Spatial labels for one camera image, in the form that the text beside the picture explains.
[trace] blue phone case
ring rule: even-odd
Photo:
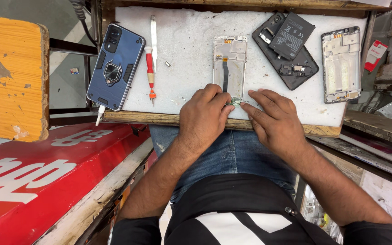
[[[142,36],[110,24],[96,61],[87,97],[107,108],[122,108],[145,47]]]

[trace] red sign board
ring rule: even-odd
[[[133,125],[144,128],[145,125]],[[0,244],[30,245],[150,137],[131,125],[51,130],[41,142],[0,145]]]

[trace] red screwdriver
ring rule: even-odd
[[[152,69],[152,47],[145,47],[146,51],[146,64],[148,65],[148,81],[151,92],[149,98],[152,100],[152,106],[154,106],[154,99],[157,95],[154,92],[154,70]]]

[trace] hand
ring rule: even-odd
[[[225,129],[226,119],[233,105],[229,93],[222,93],[220,86],[208,84],[199,89],[179,112],[179,134],[176,141],[199,157]]]
[[[248,94],[264,109],[263,112],[247,103],[240,103],[248,113],[259,141],[287,163],[301,159],[312,147],[305,139],[293,101],[262,88],[249,90]]]

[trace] battery label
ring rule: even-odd
[[[290,12],[269,47],[280,56],[292,60],[314,29],[314,25]]]

